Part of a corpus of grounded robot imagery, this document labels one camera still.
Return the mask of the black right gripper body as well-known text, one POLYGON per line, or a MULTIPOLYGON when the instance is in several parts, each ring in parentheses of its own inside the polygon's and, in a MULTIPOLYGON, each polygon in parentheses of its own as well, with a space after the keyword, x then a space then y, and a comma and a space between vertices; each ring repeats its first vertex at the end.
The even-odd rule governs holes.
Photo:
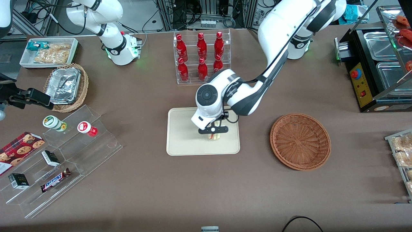
POLYGON ((25 108, 31 104, 31 91, 17 91, 6 94, 6 105, 17 108, 25 108))

